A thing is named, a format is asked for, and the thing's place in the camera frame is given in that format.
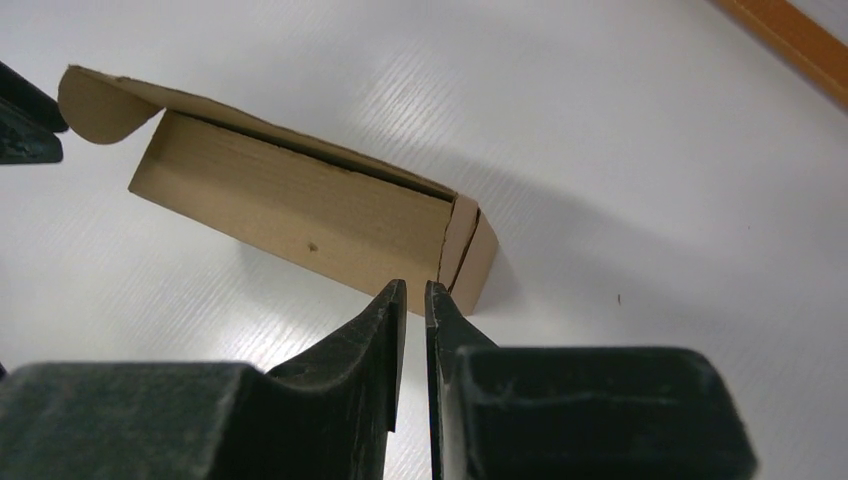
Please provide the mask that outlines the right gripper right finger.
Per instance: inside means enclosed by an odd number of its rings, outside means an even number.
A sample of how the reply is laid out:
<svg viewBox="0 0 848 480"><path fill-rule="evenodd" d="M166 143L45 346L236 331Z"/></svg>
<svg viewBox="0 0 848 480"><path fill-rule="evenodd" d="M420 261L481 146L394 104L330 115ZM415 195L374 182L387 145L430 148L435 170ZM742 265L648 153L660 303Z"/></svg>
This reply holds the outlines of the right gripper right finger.
<svg viewBox="0 0 848 480"><path fill-rule="evenodd" d="M677 347L506 347L425 294L436 479L751 479L718 370Z"/></svg>

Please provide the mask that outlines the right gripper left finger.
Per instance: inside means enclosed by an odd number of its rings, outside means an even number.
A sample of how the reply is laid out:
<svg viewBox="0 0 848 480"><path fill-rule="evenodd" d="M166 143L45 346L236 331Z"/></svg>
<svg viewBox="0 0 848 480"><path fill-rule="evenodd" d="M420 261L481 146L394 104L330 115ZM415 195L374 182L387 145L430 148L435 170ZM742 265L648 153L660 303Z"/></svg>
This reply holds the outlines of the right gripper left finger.
<svg viewBox="0 0 848 480"><path fill-rule="evenodd" d="M406 285L269 371L36 363L1 383L5 479L379 479L397 419Z"/></svg>

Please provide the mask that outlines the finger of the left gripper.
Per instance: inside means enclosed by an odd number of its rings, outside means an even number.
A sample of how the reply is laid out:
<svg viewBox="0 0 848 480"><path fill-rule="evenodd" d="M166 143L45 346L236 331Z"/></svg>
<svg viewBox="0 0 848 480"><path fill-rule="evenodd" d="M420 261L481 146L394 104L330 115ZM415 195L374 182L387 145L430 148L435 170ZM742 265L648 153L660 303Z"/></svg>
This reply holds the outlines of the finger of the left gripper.
<svg viewBox="0 0 848 480"><path fill-rule="evenodd" d="M57 102L1 63L1 164L56 164L69 126Z"/></svg>

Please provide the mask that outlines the brown cardboard box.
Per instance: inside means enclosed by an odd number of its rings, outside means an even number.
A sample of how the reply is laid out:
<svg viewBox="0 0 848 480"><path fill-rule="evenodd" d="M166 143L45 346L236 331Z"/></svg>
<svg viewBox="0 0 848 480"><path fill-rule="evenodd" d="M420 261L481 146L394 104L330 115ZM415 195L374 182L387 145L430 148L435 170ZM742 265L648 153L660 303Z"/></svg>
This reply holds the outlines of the brown cardboard box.
<svg viewBox="0 0 848 480"><path fill-rule="evenodd" d="M72 65L58 87L70 128L115 144L158 124L131 193L355 290L399 278L425 311L442 283L473 313L498 249L479 204L436 181L215 100Z"/></svg>

